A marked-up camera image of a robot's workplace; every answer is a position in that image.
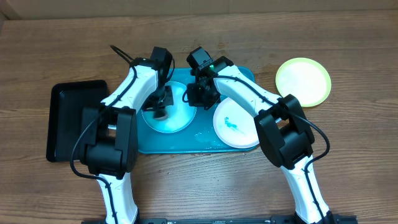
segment wood grain surface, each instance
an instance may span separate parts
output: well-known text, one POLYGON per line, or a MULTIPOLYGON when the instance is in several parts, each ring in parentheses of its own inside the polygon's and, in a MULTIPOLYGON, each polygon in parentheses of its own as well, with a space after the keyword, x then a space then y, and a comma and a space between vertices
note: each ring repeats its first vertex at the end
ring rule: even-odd
POLYGON ((2 24, 4 23, 5 20, 7 20, 7 18, 0 12, 0 34, 2 30, 2 24))
MULTIPOLYGON (((45 158, 51 88, 104 79, 113 91, 133 57, 167 47, 177 67, 203 46, 250 68, 276 92, 286 60, 329 71, 332 91, 306 115, 331 151, 315 163, 333 213, 360 223, 398 223, 398 11, 6 21, 0 35, 0 223, 79 223, 105 215, 95 181, 45 158)), ((319 135, 315 155, 325 144, 319 135)), ((293 214, 287 181, 260 149, 204 156, 139 156, 132 174, 142 217, 221 218, 293 214)))
POLYGON ((9 19, 398 9, 398 0, 0 0, 9 19))

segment blue plastic tray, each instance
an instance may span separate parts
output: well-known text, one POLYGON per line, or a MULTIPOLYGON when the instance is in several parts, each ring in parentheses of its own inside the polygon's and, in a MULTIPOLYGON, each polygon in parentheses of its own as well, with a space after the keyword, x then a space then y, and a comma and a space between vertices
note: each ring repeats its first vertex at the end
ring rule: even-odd
MULTIPOLYGON (((171 81, 187 85, 195 82, 195 77, 190 75, 191 68, 176 68, 171 81)), ((242 74, 254 81, 253 73, 245 67, 239 67, 242 74)), ((213 128, 213 115, 218 105, 209 110, 197 108, 193 121, 183 130, 166 134, 153 130, 144 121, 142 111, 137 114, 138 149, 144 154, 183 154, 183 153, 213 153, 248 151, 236 149, 223 143, 213 128)))

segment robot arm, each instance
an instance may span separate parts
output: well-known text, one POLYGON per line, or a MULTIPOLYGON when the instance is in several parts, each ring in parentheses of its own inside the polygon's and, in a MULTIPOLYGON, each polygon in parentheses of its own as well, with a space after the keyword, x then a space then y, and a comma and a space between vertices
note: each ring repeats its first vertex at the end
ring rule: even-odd
MULTIPOLYGON (((250 84, 253 88, 255 88, 259 93, 262 93, 271 102, 275 104, 278 103, 278 99, 280 98, 280 96, 265 91, 264 89, 259 87, 250 79, 246 78, 235 65, 228 66, 222 69, 218 72, 218 75, 239 78, 250 84)), ((249 114, 253 118, 256 117, 261 110, 266 111, 272 107, 272 105, 263 102, 262 99, 260 99, 253 91, 249 90, 245 85, 240 82, 217 77, 215 77, 213 80, 215 83, 215 87, 220 94, 228 96, 232 100, 237 102, 237 104, 239 104, 242 108, 249 112, 249 114)), ((305 223, 317 223, 322 219, 320 216, 320 212, 317 209, 317 206, 313 202, 313 198, 308 188, 308 183, 304 174, 304 167, 311 159, 312 156, 305 156, 303 159, 294 164, 293 169, 286 169, 284 166, 281 166, 281 169, 285 174, 287 182, 289 183, 290 189, 293 193, 296 213, 305 223)), ((325 217, 326 213, 329 211, 329 207, 322 199, 312 164, 310 164, 308 171, 308 175, 315 196, 318 203, 320 204, 323 216, 325 217)))
MULTIPOLYGON (((126 94, 124 94, 121 100, 119 100, 113 107, 123 108, 127 106, 128 108, 139 110, 148 96, 157 89, 157 71, 142 65, 135 66, 135 69, 137 71, 137 78, 134 81, 133 86, 128 89, 126 94)), ((105 106, 108 106, 124 89, 126 89, 128 84, 134 78, 134 75, 133 69, 130 68, 129 74, 122 84, 120 84, 110 96, 103 99, 101 102, 104 103, 105 106)))
MULTIPOLYGON (((170 52, 160 47, 154 48, 150 58, 133 60, 126 79, 102 100, 102 104, 110 105, 130 83, 132 86, 112 106, 102 122, 92 125, 91 131, 81 140, 80 162, 88 166, 91 174, 110 184, 112 197, 105 183, 98 181, 105 201, 107 224, 115 223, 111 200, 118 223, 133 224, 137 220, 138 209, 132 197, 130 174, 138 148, 136 111, 142 108, 162 114, 166 106, 172 105, 171 89, 165 86, 171 61, 170 52), (115 138, 108 136, 108 128, 116 130, 115 138)), ((82 130, 99 112, 99 108, 83 109, 82 130)))
MULTIPOLYGON (((246 85, 228 77, 246 82, 275 105, 279 104, 305 118, 297 99, 291 95, 281 98, 265 91, 246 78, 230 60, 225 57, 213 60, 201 47, 191 52, 187 62, 196 78, 194 84, 187 86, 189 104, 209 108, 216 103, 217 97, 226 95, 251 114, 255 120, 261 149, 275 166, 281 167, 286 176, 294 196, 298 219, 304 223, 321 223, 322 217, 314 204, 304 173, 305 165, 312 159, 311 144, 314 138, 310 126, 283 114, 278 110, 279 107, 264 102, 246 85), (279 118, 289 119, 290 123, 279 129, 275 123, 279 118)), ((331 215, 319 191, 312 164, 308 168, 308 176, 323 216, 331 215)))

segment black cable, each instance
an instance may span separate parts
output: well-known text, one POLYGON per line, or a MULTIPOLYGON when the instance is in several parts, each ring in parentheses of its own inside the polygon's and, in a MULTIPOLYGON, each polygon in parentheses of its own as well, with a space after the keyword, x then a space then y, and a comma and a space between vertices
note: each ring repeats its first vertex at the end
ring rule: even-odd
POLYGON ((169 77, 167 77, 166 82, 170 81, 173 77, 173 73, 174 73, 174 69, 175 69, 175 60, 173 57, 172 57, 172 60, 173 60, 173 70, 172 70, 172 72, 170 72, 169 77))
POLYGON ((130 57, 130 55, 128 55, 127 53, 125 53, 124 51, 120 50, 119 47, 115 46, 115 45, 110 45, 110 47, 112 48, 112 50, 114 50, 121 58, 123 58, 128 64, 130 64, 134 59, 132 57, 130 57))
MULTIPOLYGON (((132 58, 130 56, 128 56, 128 54, 124 53, 122 50, 118 49, 117 47, 111 45, 111 48, 118 53, 118 55, 120 55, 125 61, 127 61, 129 64, 131 63, 127 58, 130 58, 132 60, 132 58)), ((79 177, 82 178, 86 178, 86 179, 94 179, 94 180, 100 180, 105 184, 105 188, 107 188, 108 190, 108 194, 109 194, 109 201, 111 204, 111 210, 112 210, 112 216, 114 218, 114 222, 115 224, 118 224, 118 218, 116 216, 116 211, 114 209, 114 203, 113 203, 113 196, 112 196, 112 191, 111 191, 111 185, 109 184, 109 182, 102 178, 102 177, 98 177, 95 175, 86 175, 86 174, 82 174, 80 172, 78 172, 76 170, 75 164, 73 162, 73 158, 75 155, 75 151, 76 151, 76 147, 79 144, 79 142, 81 141, 81 139, 83 138, 83 136, 86 134, 87 130, 89 130, 89 128, 91 127, 91 125, 93 125, 95 122, 97 122, 98 119, 100 119, 100 117, 102 117, 102 115, 105 114, 105 112, 107 112, 113 105, 115 105, 122 97, 124 94, 126 94, 126 92, 130 89, 130 87, 132 87, 132 84, 136 81, 137 78, 137 70, 134 67, 131 67, 132 70, 134 71, 134 76, 131 80, 131 82, 128 84, 128 86, 120 93, 120 95, 118 95, 108 106, 106 106, 98 115, 96 118, 94 118, 89 124, 88 126, 84 129, 84 131, 80 134, 79 138, 76 141, 75 146, 72 149, 72 154, 70 156, 70 168, 72 169, 73 173, 76 174, 79 177)))
MULTIPOLYGON (((238 77, 229 77, 229 76, 226 76, 226 75, 218 75, 217 77, 214 77, 214 78, 227 78, 227 79, 231 79, 231 80, 235 80, 235 81, 237 81, 237 82, 240 82, 240 83, 242 83, 243 85, 245 85, 246 87, 248 87, 251 91, 253 91, 260 99, 262 99, 262 100, 265 101, 266 103, 268 103, 268 104, 270 104, 270 105, 272 105, 272 106, 278 106, 277 104, 275 104, 275 103, 271 102, 270 100, 268 100, 268 98, 266 98, 265 96, 261 95, 253 86, 249 85, 247 82, 243 81, 242 79, 240 79, 240 78, 238 78, 238 77)), ((289 110, 287 110, 287 109, 285 109, 285 108, 282 108, 282 107, 280 107, 280 108, 282 109, 283 112, 285 112, 285 113, 287 113, 287 114, 289 114, 289 115, 291 115, 291 116, 294 116, 294 117, 296 117, 296 118, 298 118, 298 119, 300 119, 300 120, 306 122, 306 123, 307 123, 308 125, 310 125, 314 130, 316 130, 316 131, 323 137, 323 139, 325 140, 325 143, 326 143, 326 150, 325 150, 325 152, 323 152, 323 153, 320 154, 319 156, 317 156, 317 157, 313 158, 312 160, 310 160, 310 161, 305 165, 305 167, 304 167, 304 173, 305 173, 305 178, 306 178, 306 180, 307 180, 308 188, 310 189, 312 198, 313 198, 313 200, 314 200, 314 204, 317 206, 318 211, 319 211, 319 213, 320 213, 320 215, 321 215, 321 217, 322 217, 322 222, 325 223, 325 217, 323 216, 323 213, 322 213, 322 210, 321 210, 321 208, 320 208, 320 206, 319 206, 318 200, 317 200, 317 198, 315 197, 315 193, 313 192, 312 185, 311 185, 311 182, 310 182, 310 178, 309 178, 309 176, 308 176, 308 167, 309 167, 310 164, 312 164, 313 162, 315 162, 315 161, 321 159, 322 157, 324 157, 325 155, 327 155, 327 154, 329 153, 329 150, 330 150, 330 142, 329 142, 329 139, 328 139, 328 137, 326 136, 326 134, 325 134, 320 128, 318 128, 315 124, 313 124, 313 123, 310 122, 309 120, 307 120, 307 119, 305 119, 305 118, 302 118, 302 117, 300 117, 299 115, 297 115, 297 114, 295 114, 295 113, 292 113, 291 111, 289 111, 289 110)))
POLYGON ((182 101, 183 101, 184 103, 189 103, 188 100, 185 100, 185 96, 186 96, 186 95, 187 95, 187 90, 185 90, 184 94, 182 95, 182 101))

